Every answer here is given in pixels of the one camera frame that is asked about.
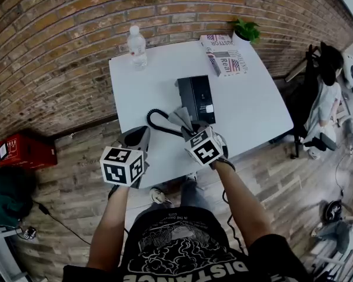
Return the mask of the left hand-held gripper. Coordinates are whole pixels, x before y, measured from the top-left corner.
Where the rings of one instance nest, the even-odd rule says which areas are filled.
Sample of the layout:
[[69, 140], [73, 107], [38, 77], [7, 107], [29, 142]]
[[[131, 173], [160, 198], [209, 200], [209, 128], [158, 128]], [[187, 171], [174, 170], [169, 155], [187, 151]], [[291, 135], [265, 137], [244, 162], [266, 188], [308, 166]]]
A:
[[138, 189], [149, 167], [150, 138], [150, 128], [141, 126], [121, 133], [113, 147], [106, 146], [99, 160], [104, 182]]

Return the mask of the grey knit cloth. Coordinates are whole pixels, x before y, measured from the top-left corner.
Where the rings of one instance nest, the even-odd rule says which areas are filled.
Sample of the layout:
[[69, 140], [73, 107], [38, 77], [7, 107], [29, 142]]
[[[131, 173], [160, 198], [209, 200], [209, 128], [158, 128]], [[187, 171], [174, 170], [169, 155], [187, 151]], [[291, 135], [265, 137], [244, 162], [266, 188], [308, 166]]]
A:
[[179, 127], [184, 127], [188, 132], [193, 133], [191, 117], [186, 107], [180, 107], [175, 109], [168, 115], [168, 121]]

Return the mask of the person's right forearm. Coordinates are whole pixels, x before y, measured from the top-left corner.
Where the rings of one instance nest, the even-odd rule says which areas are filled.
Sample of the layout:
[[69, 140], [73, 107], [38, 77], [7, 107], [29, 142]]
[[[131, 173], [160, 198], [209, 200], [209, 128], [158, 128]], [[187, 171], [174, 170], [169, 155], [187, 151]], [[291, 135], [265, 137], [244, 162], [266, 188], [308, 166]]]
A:
[[272, 234], [270, 220], [258, 199], [247, 188], [236, 171], [227, 162], [214, 162], [227, 195], [229, 208], [245, 245], [251, 246], [259, 238]]

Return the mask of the black box with white label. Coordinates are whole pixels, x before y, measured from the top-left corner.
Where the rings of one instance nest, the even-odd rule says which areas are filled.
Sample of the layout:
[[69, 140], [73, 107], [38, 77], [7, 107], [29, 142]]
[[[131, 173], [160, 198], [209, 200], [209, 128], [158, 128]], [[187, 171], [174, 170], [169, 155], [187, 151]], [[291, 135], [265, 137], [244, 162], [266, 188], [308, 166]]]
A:
[[215, 123], [214, 105], [211, 95], [208, 76], [194, 76], [191, 78], [192, 97], [194, 99], [194, 120], [205, 121], [208, 124]]

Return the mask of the person's grey jeans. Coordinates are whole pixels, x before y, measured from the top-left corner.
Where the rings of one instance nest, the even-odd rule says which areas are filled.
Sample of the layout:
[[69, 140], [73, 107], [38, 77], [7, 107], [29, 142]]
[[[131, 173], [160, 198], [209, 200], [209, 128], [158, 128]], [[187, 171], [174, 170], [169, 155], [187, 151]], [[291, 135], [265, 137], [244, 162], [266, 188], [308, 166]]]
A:
[[[197, 207], [206, 210], [211, 210], [206, 198], [204, 197], [203, 190], [198, 187], [198, 183], [185, 182], [185, 180], [181, 184], [181, 202], [179, 206]], [[141, 216], [145, 215], [146, 213], [170, 208], [164, 207], [160, 204], [156, 204], [152, 201], [151, 206], [146, 210], [142, 211], [139, 215], [137, 215], [135, 221], [137, 221]]]

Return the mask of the clear plastic water bottle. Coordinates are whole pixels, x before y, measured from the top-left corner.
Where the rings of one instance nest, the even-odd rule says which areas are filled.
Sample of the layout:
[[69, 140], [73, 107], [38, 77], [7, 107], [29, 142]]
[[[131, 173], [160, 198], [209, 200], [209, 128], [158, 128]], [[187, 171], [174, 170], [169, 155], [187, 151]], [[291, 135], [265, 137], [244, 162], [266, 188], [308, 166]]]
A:
[[127, 45], [134, 68], [144, 69], [147, 66], [146, 40], [137, 25], [130, 27]]

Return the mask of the small newspaper print box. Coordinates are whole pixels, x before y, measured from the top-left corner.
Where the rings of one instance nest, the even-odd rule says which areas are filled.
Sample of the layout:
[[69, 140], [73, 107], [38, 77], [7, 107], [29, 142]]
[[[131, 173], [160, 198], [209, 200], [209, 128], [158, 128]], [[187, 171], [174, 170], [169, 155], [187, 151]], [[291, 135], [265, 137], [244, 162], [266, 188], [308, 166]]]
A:
[[206, 47], [229, 47], [234, 46], [232, 38], [228, 35], [201, 35], [200, 42]]

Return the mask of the green plant in white pot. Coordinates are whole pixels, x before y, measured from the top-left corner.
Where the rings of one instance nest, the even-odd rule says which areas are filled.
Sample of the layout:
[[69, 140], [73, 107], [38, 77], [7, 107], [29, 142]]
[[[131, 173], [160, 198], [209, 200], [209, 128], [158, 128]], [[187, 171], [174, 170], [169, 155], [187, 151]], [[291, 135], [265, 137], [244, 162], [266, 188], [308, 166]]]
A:
[[260, 36], [259, 25], [255, 22], [246, 22], [241, 18], [228, 22], [233, 28], [232, 41], [234, 45], [255, 43]]

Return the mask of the person's black printed shirt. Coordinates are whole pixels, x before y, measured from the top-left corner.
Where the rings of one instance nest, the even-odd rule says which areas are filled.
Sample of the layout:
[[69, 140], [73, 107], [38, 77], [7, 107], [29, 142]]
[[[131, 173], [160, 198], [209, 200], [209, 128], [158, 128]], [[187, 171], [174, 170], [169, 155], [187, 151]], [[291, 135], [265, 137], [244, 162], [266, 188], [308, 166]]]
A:
[[229, 246], [215, 216], [197, 207], [148, 212], [132, 226], [112, 271], [65, 266], [62, 282], [312, 282], [286, 239], [269, 234], [247, 254]]

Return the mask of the pale wooden board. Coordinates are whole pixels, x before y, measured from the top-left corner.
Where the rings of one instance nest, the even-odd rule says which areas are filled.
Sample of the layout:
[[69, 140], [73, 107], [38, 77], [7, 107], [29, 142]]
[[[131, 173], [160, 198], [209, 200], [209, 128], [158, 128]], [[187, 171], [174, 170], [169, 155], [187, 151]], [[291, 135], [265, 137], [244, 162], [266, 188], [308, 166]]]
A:
[[304, 71], [306, 67], [307, 67], [307, 58], [304, 58], [299, 64], [297, 64], [290, 71], [290, 73], [287, 74], [287, 76], [284, 78], [284, 81], [286, 83], [290, 82], [291, 80], [293, 80], [294, 77], [296, 77], [298, 74]]

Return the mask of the light grey garment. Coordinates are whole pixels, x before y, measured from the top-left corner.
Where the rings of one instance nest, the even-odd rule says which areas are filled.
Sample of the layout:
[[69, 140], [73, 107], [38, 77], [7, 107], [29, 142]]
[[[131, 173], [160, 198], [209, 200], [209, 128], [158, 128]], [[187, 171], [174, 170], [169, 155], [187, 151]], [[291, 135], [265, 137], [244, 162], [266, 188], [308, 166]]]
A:
[[303, 136], [303, 144], [311, 142], [313, 138], [319, 138], [320, 133], [325, 132], [331, 118], [331, 111], [335, 102], [341, 100], [341, 87], [334, 82], [327, 86], [324, 82], [319, 83], [318, 95], [312, 104], [308, 119], [304, 124], [307, 135]]

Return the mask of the black bag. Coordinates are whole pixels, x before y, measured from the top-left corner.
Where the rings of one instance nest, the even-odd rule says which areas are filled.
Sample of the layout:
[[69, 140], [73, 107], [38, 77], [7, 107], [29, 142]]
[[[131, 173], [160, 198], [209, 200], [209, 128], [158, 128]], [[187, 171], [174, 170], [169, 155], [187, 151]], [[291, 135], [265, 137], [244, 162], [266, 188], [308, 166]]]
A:
[[332, 86], [341, 73], [344, 59], [338, 49], [327, 45], [325, 42], [321, 42], [320, 48], [321, 56], [318, 59], [320, 76], [327, 86]]

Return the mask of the black round device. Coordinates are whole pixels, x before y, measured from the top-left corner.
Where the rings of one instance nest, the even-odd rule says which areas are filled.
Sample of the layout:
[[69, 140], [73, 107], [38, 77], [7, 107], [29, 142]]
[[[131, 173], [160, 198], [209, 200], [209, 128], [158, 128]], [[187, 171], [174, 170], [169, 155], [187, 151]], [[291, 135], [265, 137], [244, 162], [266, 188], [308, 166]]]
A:
[[342, 202], [341, 200], [326, 201], [321, 200], [319, 202], [319, 216], [323, 225], [334, 223], [341, 219], [342, 214]]

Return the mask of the white table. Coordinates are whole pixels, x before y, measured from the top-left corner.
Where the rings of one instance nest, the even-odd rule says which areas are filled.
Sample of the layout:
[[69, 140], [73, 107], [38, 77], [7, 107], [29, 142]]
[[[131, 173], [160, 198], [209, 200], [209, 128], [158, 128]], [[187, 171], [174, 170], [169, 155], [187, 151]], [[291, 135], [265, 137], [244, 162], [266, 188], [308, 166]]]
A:
[[20, 231], [0, 226], [0, 282], [27, 282], [27, 272], [20, 269], [9, 241], [11, 236], [16, 236]]

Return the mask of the grey bag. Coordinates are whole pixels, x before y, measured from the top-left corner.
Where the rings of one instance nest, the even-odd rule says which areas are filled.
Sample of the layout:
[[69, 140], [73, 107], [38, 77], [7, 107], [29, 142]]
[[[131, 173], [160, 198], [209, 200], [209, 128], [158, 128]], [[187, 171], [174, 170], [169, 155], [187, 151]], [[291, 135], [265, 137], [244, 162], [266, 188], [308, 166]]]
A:
[[344, 254], [349, 246], [350, 226], [340, 220], [323, 226], [317, 231], [316, 237], [323, 240], [336, 241], [336, 250]]

